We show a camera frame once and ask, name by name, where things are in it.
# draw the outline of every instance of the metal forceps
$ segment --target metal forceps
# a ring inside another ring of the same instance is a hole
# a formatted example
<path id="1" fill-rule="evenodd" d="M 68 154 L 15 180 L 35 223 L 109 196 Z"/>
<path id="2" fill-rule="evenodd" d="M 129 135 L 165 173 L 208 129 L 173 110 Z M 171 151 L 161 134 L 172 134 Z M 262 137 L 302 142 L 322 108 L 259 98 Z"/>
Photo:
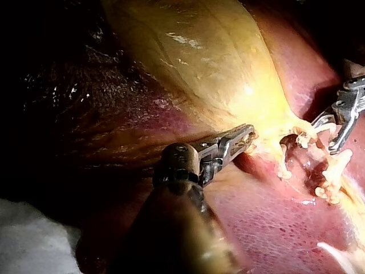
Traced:
<path id="1" fill-rule="evenodd" d="M 360 112 L 365 110 L 365 76 L 352 78 L 337 92 L 337 101 L 326 108 L 312 122 L 318 128 L 324 124 L 335 123 L 342 126 L 338 135 L 329 143 L 331 155 L 339 153 L 355 128 Z"/>
<path id="2" fill-rule="evenodd" d="M 255 138 L 254 127 L 242 124 L 214 137 L 190 143 L 200 158 L 201 187 L 207 186 L 227 164 L 245 152 Z"/>

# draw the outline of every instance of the forceps jaw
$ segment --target forceps jaw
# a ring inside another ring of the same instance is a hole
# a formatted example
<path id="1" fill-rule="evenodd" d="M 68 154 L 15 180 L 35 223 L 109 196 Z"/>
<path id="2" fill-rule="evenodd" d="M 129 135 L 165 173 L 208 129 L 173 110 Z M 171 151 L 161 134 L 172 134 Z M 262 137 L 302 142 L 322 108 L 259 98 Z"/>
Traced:
<path id="1" fill-rule="evenodd" d="M 359 112 L 364 110 L 364 100 L 365 76 L 353 78 L 344 83 L 343 89 L 338 91 L 337 101 L 312 122 L 312 126 L 315 128 L 328 123 L 342 126 L 337 136 L 330 140 L 328 150 L 331 155 L 337 154 L 350 137 L 359 117 Z"/>
<path id="2" fill-rule="evenodd" d="M 207 186 L 227 164 L 246 151 L 255 137 L 251 124 L 242 124 L 212 138 L 190 143 L 201 159 L 200 186 Z"/>

